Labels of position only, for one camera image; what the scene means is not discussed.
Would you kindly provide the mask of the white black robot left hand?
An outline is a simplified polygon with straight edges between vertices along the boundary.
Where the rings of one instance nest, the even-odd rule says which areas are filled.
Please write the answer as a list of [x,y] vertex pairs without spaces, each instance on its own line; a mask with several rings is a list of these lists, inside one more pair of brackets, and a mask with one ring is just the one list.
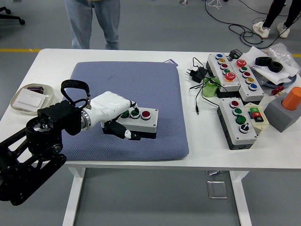
[[101,123],[103,129],[121,139],[140,140],[139,135],[117,122],[117,119],[130,108],[138,111],[136,102],[106,91],[93,98],[90,107],[82,110],[82,130],[91,129],[97,123]]

